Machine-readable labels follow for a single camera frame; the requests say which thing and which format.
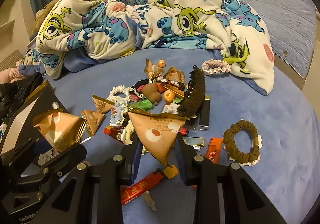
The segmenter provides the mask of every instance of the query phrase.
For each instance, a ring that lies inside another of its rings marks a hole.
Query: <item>brown bear figurine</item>
[[[161,94],[158,92],[158,89],[157,89],[157,86],[156,86],[155,82],[146,84],[142,88],[142,93],[155,106],[157,106],[159,101],[161,100]]]

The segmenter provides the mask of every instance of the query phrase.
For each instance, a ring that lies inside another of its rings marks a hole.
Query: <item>black lighter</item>
[[[210,119],[210,96],[205,95],[200,107],[199,130],[208,131]]]

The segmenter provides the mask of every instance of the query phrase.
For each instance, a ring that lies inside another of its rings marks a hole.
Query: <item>small orange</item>
[[[175,95],[174,95],[174,92],[171,91],[171,90],[166,90],[164,93],[163,93],[163,99],[166,101],[166,102],[172,102],[175,98]]]

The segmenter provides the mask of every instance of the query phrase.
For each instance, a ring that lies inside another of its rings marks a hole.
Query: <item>pink fabric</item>
[[[0,72],[0,84],[15,82],[24,78],[25,76],[19,72],[18,68],[9,68]]]

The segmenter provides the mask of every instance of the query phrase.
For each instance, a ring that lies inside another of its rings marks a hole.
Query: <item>screw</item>
[[[42,197],[43,197],[42,193],[41,193],[41,192],[38,192],[38,193],[37,193],[37,200],[38,200],[38,201],[41,201]]]
[[[113,160],[114,160],[115,162],[119,162],[119,161],[121,161],[122,159],[123,159],[122,155],[115,155],[115,156],[113,157]]]
[[[239,169],[240,169],[240,165],[239,165],[238,163],[232,163],[232,164],[231,164],[231,168],[232,168],[233,170],[239,170]]]
[[[87,167],[87,165],[86,165],[85,163],[79,163],[79,164],[77,165],[77,169],[78,169],[79,171],[84,170],[86,167]]]
[[[48,167],[43,168],[43,170],[42,170],[42,172],[43,172],[44,174],[47,174],[48,171],[49,171],[49,168],[48,168]]]
[[[194,159],[195,159],[196,162],[202,162],[203,161],[203,156],[202,155],[196,155]]]

